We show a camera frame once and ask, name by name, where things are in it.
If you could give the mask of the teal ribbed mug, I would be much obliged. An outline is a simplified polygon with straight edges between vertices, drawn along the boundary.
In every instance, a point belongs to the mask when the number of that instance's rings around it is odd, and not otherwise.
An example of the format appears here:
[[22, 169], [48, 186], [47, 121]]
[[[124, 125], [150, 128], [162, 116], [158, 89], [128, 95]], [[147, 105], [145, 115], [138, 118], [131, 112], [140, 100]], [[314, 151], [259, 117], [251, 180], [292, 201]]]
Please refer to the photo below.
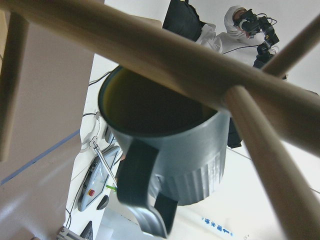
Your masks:
[[221, 182], [229, 116], [122, 66], [102, 84], [98, 107], [125, 155], [119, 202], [144, 233], [167, 238], [177, 207]]

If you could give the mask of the wooden cup storage rack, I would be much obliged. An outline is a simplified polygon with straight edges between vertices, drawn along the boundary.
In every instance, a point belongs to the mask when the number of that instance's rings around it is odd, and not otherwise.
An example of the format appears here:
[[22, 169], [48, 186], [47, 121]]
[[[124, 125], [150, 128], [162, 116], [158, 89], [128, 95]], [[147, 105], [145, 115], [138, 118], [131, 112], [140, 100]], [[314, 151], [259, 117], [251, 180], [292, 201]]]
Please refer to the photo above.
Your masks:
[[320, 42], [319, 18], [259, 70], [92, 0], [3, 0], [0, 6], [230, 112], [286, 237], [319, 239], [320, 204], [281, 143], [320, 153], [319, 97], [282, 79]]

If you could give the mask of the teach pendant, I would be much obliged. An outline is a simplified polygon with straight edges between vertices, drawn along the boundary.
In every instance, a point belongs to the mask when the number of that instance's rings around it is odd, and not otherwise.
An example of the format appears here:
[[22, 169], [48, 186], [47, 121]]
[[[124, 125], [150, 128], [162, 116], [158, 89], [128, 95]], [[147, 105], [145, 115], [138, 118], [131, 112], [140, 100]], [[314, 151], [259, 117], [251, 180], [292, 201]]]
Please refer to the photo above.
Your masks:
[[[120, 147], [116, 145], [110, 146], [102, 151], [102, 155], [110, 169], [112, 169], [119, 151]], [[77, 208], [80, 212], [83, 212], [103, 193], [108, 178], [108, 171], [103, 166], [100, 157], [96, 155], [81, 186], [77, 203]]]

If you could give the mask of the person in white suit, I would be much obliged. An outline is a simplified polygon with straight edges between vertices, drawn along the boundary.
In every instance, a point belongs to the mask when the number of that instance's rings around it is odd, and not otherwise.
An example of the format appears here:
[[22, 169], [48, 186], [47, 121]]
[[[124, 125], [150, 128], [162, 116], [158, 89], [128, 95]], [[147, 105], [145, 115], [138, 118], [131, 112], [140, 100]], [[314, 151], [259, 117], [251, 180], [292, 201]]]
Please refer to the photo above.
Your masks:
[[234, 26], [234, 20], [246, 11], [239, 5], [230, 7], [224, 16], [226, 31], [217, 34], [216, 26], [206, 23], [196, 43], [252, 67], [258, 54], [257, 47], [263, 43], [264, 35], [257, 33], [249, 38], [247, 33]]

